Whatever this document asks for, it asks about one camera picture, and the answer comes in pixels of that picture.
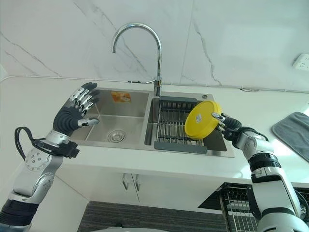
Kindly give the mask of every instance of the floor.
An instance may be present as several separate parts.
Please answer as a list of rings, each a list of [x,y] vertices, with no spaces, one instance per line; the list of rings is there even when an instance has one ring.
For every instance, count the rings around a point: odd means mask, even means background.
[[[78,232],[106,229],[121,222],[124,227],[169,232],[226,232],[222,215],[137,205],[89,202]]]

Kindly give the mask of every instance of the chrome faucet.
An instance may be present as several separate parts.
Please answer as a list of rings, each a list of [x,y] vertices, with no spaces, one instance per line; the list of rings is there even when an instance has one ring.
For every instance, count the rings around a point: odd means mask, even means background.
[[[114,37],[112,39],[112,52],[116,52],[116,46],[117,46],[117,41],[119,36],[125,32],[126,30],[130,28],[141,28],[146,31],[148,31],[155,39],[156,45],[158,46],[158,70],[157,70],[157,77],[156,80],[148,81],[147,83],[154,83],[154,94],[158,97],[161,96],[161,85],[162,85],[162,78],[161,78],[161,59],[162,59],[162,46],[160,39],[156,32],[148,25],[143,24],[143,23],[128,23],[123,25],[121,28],[116,31],[114,34]]]

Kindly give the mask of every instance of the gray floor mat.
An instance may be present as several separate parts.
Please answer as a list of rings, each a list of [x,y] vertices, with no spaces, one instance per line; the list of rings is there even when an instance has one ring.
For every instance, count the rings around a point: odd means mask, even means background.
[[[295,112],[272,127],[274,134],[309,162],[309,117]]]
[[[106,229],[121,222],[124,227],[169,232],[225,232],[222,215],[128,204],[89,202],[78,232]]]

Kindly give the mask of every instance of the cabinet door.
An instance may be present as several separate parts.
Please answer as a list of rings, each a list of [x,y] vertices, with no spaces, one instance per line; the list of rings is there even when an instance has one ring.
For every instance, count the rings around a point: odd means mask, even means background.
[[[198,206],[222,184],[211,178],[143,174],[134,174],[133,180],[142,205],[199,212],[205,210]]]
[[[63,165],[57,176],[90,201],[139,202],[131,174],[108,172],[102,167]]]

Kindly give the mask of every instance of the wall socket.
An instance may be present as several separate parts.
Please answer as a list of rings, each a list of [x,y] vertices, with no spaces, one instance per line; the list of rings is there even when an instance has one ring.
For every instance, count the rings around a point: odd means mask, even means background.
[[[293,67],[300,70],[309,71],[309,54],[301,54],[294,62]]]

